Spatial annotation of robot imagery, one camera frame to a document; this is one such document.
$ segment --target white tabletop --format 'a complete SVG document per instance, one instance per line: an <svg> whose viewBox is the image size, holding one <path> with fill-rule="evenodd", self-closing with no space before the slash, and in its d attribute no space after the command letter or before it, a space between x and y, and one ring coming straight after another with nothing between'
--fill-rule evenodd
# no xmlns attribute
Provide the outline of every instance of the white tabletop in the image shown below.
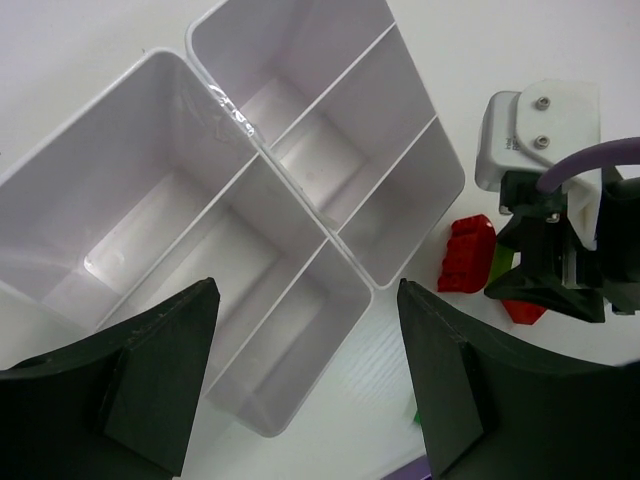
<svg viewBox="0 0 640 480"><path fill-rule="evenodd" d="M0 2L0 172L33 148L154 46L182 49L187 25L216 0L4 0ZM603 139L640 132L640 4L635 0L389 0L467 185L409 265L435 285L447 226L485 213L502 226L497 195L473 182L489 97L543 78L601 86ZM587 325L546 314L514 327L480 295L448 295L461 309L531 343L578 358L640 357L640 319ZM72 338L0 295L0 367ZM375 479L424 452L411 425L411 381L395 287L346 340L291 426L263 439L202 402L184 478Z"/></svg>

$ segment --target container compartment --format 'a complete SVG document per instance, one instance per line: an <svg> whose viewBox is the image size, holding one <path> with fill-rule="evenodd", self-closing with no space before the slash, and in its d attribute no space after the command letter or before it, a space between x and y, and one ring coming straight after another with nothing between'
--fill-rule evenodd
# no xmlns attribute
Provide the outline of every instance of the container compartment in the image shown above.
<svg viewBox="0 0 640 480"><path fill-rule="evenodd" d="M230 0L188 49L271 144L393 23L385 0Z"/></svg>
<svg viewBox="0 0 640 480"><path fill-rule="evenodd" d="M394 27L273 151L338 230L434 116Z"/></svg>
<svg viewBox="0 0 640 480"><path fill-rule="evenodd" d="M198 280L214 278L221 303L206 376L210 385L325 240L272 167L257 159L104 326L141 313Z"/></svg>
<svg viewBox="0 0 640 480"><path fill-rule="evenodd" d="M386 288L463 187L464 172L436 119L339 237L374 284Z"/></svg>
<svg viewBox="0 0 640 480"><path fill-rule="evenodd" d="M155 53L3 179L0 280L90 332L254 156Z"/></svg>
<svg viewBox="0 0 640 480"><path fill-rule="evenodd" d="M279 434L371 298L370 288L327 242L207 397L261 435Z"/></svg>

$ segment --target purple strip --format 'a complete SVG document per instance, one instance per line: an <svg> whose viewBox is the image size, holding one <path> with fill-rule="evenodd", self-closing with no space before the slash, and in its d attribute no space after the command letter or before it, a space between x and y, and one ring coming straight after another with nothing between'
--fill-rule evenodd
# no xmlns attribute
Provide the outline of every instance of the purple strip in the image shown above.
<svg viewBox="0 0 640 480"><path fill-rule="evenodd" d="M390 475L387 475L383 480L430 480L431 479L431 467L429 467L429 460L427 457L422 456L417 460L405 465L400 470L396 470Z"/></svg>
<svg viewBox="0 0 640 480"><path fill-rule="evenodd" d="M619 165L638 165L640 163L640 138L623 138L600 143L567 158L547 170L538 179L538 191L553 193L564 182L576 175Z"/></svg>

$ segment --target red lego piece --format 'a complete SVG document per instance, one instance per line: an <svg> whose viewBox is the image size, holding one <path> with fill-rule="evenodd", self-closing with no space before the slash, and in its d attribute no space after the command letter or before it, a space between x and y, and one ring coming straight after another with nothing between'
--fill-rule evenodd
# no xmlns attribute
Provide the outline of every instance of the red lego piece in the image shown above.
<svg viewBox="0 0 640 480"><path fill-rule="evenodd" d="M489 279L496 231L484 215L456 220L451 225L447 254L442 260L438 292L476 293Z"/></svg>
<svg viewBox="0 0 640 480"><path fill-rule="evenodd" d="M513 320L519 325L533 325L547 311L544 307L517 300L502 300L502 305Z"/></svg>

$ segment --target screw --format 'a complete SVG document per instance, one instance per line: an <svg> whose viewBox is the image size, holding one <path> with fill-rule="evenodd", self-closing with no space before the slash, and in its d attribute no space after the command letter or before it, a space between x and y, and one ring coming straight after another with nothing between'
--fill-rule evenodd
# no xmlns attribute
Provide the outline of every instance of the screw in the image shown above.
<svg viewBox="0 0 640 480"><path fill-rule="evenodd" d="M540 97L536 101L536 108L538 110L546 110L547 108L549 108L550 105L551 105L551 100L549 99L549 97Z"/></svg>
<svg viewBox="0 0 640 480"><path fill-rule="evenodd" d="M540 135L533 142L534 146L538 150L544 150L545 148L547 148L549 146L550 143L551 143L551 140L549 140L549 137L547 137L546 135Z"/></svg>

